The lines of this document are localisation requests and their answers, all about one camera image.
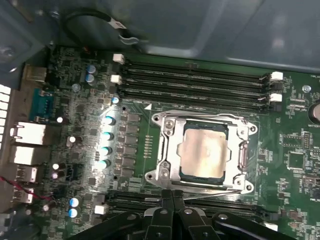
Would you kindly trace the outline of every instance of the microchip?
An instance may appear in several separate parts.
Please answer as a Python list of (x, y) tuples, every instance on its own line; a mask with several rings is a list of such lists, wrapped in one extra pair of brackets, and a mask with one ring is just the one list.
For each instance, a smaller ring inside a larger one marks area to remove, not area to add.
[(139, 114), (128, 114), (128, 122), (140, 122), (140, 115)]
[(83, 197), (83, 200), (85, 201), (91, 201), (92, 200), (92, 194), (91, 193), (86, 193)]
[(290, 211), (289, 212), (289, 218), (293, 219), (293, 220), (296, 220), (296, 219), (299, 218), (299, 213), (297, 211)]
[(76, 112), (77, 113), (82, 113), (85, 110), (85, 106), (84, 105), (78, 105), (76, 107)]
[(127, 121), (128, 120), (128, 116), (121, 116), (121, 121)]
[(127, 131), (127, 127), (126, 127), (126, 126), (120, 126), (120, 127), (119, 127), (119, 131), (120, 131), (120, 132), (125, 132), (125, 131)]
[(97, 89), (98, 89), (98, 91), (104, 91), (106, 89), (106, 86), (99, 84)]
[(126, 131), (128, 133), (133, 133), (133, 134), (136, 134), (138, 131), (139, 131), (139, 127), (138, 126), (134, 126), (134, 125), (128, 125), (126, 127)]
[(134, 171), (129, 168), (122, 168), (121, 177), (131, 178), (134, 175)]
[(69, 99), (66, 98), (66, 97), (63, 97), (63, 98), (61, 98), (60, 102), (61, 102), (61, 104), (68, 105), (69, 104)]
[(258, 159), (265, 160), (266, 159), (266, 155), (259, 154), (258, 155)]
[(80, 154), (78, 152), (73, 152), (71, 155), (71, 159), (78, 159)]
[(135, 159), (130, 157), (124, 157), (122, 159), (122, 165), (126, 167), (134, 167), (135, 166)]
[(135, 144), (137, 143), (138, 138), (136, 136), (125, 136), (125, 143), (126, 144)]
[(56, 233), (54, 231), (48, 232), (48, 237), (49, 238), (54, 238), (56, 236)]
[(121, 169), (115, 169), (113, 170), (114, 175), (120, 175), (121, 174)]
[(89, 219), (90, 219), (90, 215), (89, 214), (82, 214), (82, 221), (88, 222)]
[(117, 91), (117, 87), (116, 86), (110, 86), (109, 87), (109, 94), (115, 94)]
[(98, 133), (97, 129), (94, 129), (94, 128), (90, 129), (90, 135), (91, 136), (97, 136), (97, 133)]
[(122, 158), (116, 158), (116, 159), (114, 160), (114, 162), (115, 162), (116, 164), (122, 164)]
[(76, 133), (81, 133), (81, 130), (82, 130), (82, 127), (79, 127), (79, 126), (76, 126), (76, 127), (74, 128), (74, 131), (75, 131)]
[(94, 186), (94, 185), (96, 185), (96, 181), (97, 180), (94, 177), (90, 177), (88, 179), (88, 184)]
[(124, 143), (125, 140), (126, 140), (126, 138), (125, 138), (124, 136), (120, 136), (120, 137), (118, 137), (118, 139), (117, 139), (117, 141), (118, 141), (119, 143)]
[(102, 219), (101, 218), (93, 218), (91, 223), (92, 223), (92, 225), (98, 225), (98, 224), (102, 223)]

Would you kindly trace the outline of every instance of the electrolytic capacitor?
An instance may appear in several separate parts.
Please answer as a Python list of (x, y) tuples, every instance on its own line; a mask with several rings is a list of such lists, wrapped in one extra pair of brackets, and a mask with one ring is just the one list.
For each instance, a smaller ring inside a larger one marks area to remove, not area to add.
[(96, 85), (97, 81), (95, 79), (95, 76), (93, 76), (92, 74), (88, 74), (87, 76), (85, 76), (85, 81), (90, 85), (90, 86), (94, 86)]
[(110, 160), (106, 159), (106, 160), (101, 160), (101, 161), (96, 162), (94, 164), (94, 168), (99, 170), (99, 171), (102, 171), (103, 169), (106, 169), (110, 165), (111, 165)]
[(63, 170), (67, 167), (67, 165), (64, 162), (54, 163), (52, 164), (53, 170)]
[(97, 72), (97, 68), (94, 65), (89, 65), (86, 67), (86, 71), (88, 74), (95, 74)]
[(69, 141), (73, 144), (79, 144), (82, 142), (82, 137), (80, 136), (70, 136)]
[(112, 116), (105, 116), (103, 122), (107, 125), (114, 125), (116, 123), (116, 120)]
[(78, 214), (80, 213), (80, 209), (78, 207), (76, 208), (71, 208), (68, 211), (68, 216), (72, 219), (76, 218), (78, 216)]
[(48, 202), (47, 204), (43, 205), (42, 210), (44, 212), (48, 212), (51, 209), (55, 208), (57, 206), (57, 202), (54, 200), (51, 200), (50, 202)]
[(101, 147), (100, 151), (99, 151), (100, 156), (109, 155), (109, 154), (111, 154), (111, 152), (112, 152), (112, 149), (111, 149), (111, 147), (108, 147), (108, 146)]
[(69, 119), (64, 116), (57, 117), (56, 122), (59, 124), (69, 124), (70, 123)]
[(73, 208), (79, 207), (81, 203), (82, 203), (82, 198), (80, 196), (75, 196), (69, 200), (69, 204)]
[(54, 171), (52, 174), (51, 174), (51, 177), (52, 179), (60, 179), (60, 178), (63, 178), (64, 176), (66, 176), (65, 172), (62, 171), (62, 170), (58, 170), (58, 171)]

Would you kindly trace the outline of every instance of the screw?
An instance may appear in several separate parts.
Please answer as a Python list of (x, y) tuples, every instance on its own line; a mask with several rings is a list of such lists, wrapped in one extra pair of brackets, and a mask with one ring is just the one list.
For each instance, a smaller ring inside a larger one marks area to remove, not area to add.
[(302, 91), (307, 94), (311, 91), (311, 87), (309, 85), (303, 85)]
[(189, 214), (192, 214), (193, 211), (191, 209), (186, 209), (184, 210), (184, 213), (189, 215)]
[(168, 177), (168, 172), (165, 171), (165, 170), (162, 171), (161, 176), (164, 177), (164, 178)]
[(227, 220), (227, 219), (228, 219), (228, 216), (225, 215), (225, 214), (220, 214), (218, 217), (219, 217), (221, 220)]
[(55, 19), (59, 19), (59, 17), (60, 17), (60, 15), (57, 11), (50, 11), (50, 16)]
[(166, 122), (165, 122), (165, 127), (166, 127), (167, 129), (172, 129), (172, 128), (174, 127), (174, 121), (172, 121), (172, 120), (166, 121)]
[(131, 214), (126, 219), (127, 220), (134, 220), (134, 219), (136, 219), (136, 215)]

